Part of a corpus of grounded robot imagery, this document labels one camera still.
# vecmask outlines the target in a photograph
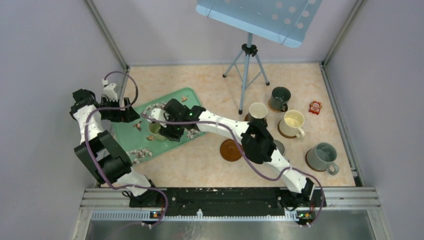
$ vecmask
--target tripod leg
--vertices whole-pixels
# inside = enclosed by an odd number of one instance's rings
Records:
[[[240,115],[243,113],[243,101],[245,100],[246,82],[248,81],[249,60],[250,60],[250,55],[246,54],[246,58],[244,60],[243,83],[241,85],[240,108],[238,109],[238,114]]]
[[[228,74],[228,72],[231,70],[231,68],[236,65],[237,60],[240,58],[240,56],[242,55],[243,50],[240,50],[240,52],[237,54],[237,56],[235,57],[234,61],[232,61],[231,65],[228,67],[228,69],[226,70],[226,72],[222,75],[223,78],[225,78]]]
[[[259,64],[260,71],[263,74],[263,78],[265,79],[265,84],[267,86],[269,86],[270,85],[270,81],[268,81],[267,75],[265,74],[264,67],[262,66],[261,60],[259,59],[259,55],[256,53],[255,57],[256,57],[257,64]]]

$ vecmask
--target white wall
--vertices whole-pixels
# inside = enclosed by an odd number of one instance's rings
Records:
[[[0,35],[0,239],[69,239],[94,183],[72,92],[119,64],[82,0],[2,0]]]
[[[355,2],[324,0],[299,48],[254,36],[253,44],[258,47],[261,60],[322,61]],[[246,32],[197,13],[196,0],[94,3],[130,66],[228,63],[247,41]]]
[[[423,239],[423,11],[422,0],[368,0],[329,65],[360,168],[394,239]]]

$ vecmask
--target light blue panel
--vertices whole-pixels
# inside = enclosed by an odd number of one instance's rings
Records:
[[[199,14],[298,48],[322,0],[198,0]]]

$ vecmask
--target gray mug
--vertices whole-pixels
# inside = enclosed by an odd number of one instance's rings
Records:
[[[277,149],[279,150],[279,152],[281,153],[281,155],[283,157],[286,156],[286,148],[284,147],[284,144],[278,140],[274,140],[275,146],[277,147]]]
[[[287,102],[291,97],[292,94],[287,88],[278,86],[272,90],[268,105],[274,111],[286,112],[289,109]]]
[[[339,173],[339,166],[334,163],[337,158],[336,149],[329,143],[321,142],[306,154],[306,164],[315,171],[327,171],[330,175]]]

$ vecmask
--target brown saucer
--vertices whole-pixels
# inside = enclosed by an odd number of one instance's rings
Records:
[[[284,134],[284,133],[280,130],[280,122],[281,122],[281,120],[280,120],[280,121],[278,122],[278,124],[277,124],[277,129],[278,129],[279,134],[281,134],[281,136],[285,137],[286,139],[295,139],[295,138],[296,138],[296,136],[287,136],[286,134]]]
[[[326,170],[321,170],[321,171],[320,171],[320,170],[316,170],[315,168],[311,167],[311,165],[309,165],[308,158],[307,158],[309,151],[310,151],[310,149],[306,152],[306,155],[305,155],[305,162],[306,162],[306,165],[307,165],[310,169],[314,170],[315,172],[325,172]]]
[[[271,105],[270,105],[270,101],[271,101],[271,99],[268,100],[268,108],[271,109],[271,111],[273,111],[275,113],[284,113],[283,111],[275,110],[274,108],[272,108]]]
[[[233,139],[223,141],[219,147],[219,152],[221,153],[221,157],[228,162],[235,162],[242,158],[242,154]]]

